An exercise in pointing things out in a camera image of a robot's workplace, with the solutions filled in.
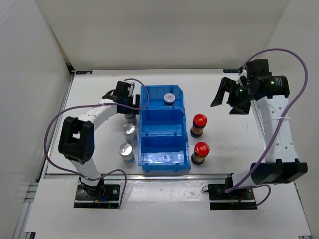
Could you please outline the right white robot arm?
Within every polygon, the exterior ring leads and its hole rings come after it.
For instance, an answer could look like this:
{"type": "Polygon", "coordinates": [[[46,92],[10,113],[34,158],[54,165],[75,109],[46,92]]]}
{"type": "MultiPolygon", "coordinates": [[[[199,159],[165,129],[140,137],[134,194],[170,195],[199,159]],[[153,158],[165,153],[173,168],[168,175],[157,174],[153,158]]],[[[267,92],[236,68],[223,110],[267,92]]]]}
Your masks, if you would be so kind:
{"type": "Polygon", "coordinates": [[[250,169],[230,175],[224,186],[226,197],[235,199],[244,188],[291,183],[307,173],[308,165],[299,161],[294,148],[287,77],[274,76],[267,59],[252,60],[246,63],[238,80],[221,79],[211,107],[222,104],[225,93],[229,94],[227,104],[232,115],[247,115],[251,104],[256,104],[266,144],[260,159],[250,169]]]}

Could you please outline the red-lid jar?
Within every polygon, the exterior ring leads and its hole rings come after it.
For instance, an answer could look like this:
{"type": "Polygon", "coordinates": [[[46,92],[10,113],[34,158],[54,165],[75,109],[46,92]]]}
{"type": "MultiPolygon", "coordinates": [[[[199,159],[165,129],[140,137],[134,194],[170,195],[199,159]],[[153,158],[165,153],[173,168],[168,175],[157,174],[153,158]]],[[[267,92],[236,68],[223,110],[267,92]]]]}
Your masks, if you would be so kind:
{"type": "Polygon", "coordinates": [[[210,147],[207,143],[198,142],[194,147],[193,154],[191,155],[191,161],[196,165],[203,164],[209,152],[210,147]]]}
{"type": "Polygon", "coordinates": [[[197,114],[194,116],[192,121],[192,127],[190,133],[193,137],[201,137],[203,130],[207,125],[207,117],[203,114],[197,114]]]}

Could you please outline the white-lid jar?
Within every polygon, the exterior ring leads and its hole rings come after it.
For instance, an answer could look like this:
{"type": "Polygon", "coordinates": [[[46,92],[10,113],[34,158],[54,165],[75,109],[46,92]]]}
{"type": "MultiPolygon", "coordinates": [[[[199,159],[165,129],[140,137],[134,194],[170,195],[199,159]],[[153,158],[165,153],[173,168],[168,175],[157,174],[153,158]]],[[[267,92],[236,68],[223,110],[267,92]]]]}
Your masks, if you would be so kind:
{"type": "Polygon", "coordinates": [[[173,93],[166,93],[163,97],[165,106],[172,106],[175,103],[176,97],[173,93]]]}
{"type": "Polygon", "coordinates": [[[137,123],[136,115],[125,114],[124,117],[125,117],[127,123],[131,123],[133,125],[135,125],[137,123]]]}

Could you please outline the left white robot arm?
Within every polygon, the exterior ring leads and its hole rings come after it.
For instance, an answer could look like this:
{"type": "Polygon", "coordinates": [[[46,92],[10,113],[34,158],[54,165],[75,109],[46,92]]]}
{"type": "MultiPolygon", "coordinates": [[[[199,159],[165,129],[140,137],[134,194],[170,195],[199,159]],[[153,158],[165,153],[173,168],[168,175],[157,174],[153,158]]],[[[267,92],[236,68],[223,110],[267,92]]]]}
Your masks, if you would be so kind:
{"type": "Polygon", "coordinates": [[[63,122],[58,151],[77,170],[81,183],[93,199],[103,197],[105,188],[102,176],[93,161],[95,130],[116,114],[129,119],[140,113],[140,95],[134,95],[135,79],[118,81],[114,90],[108,91],[96,106],[78,117],[66,117],[63,122]]]}

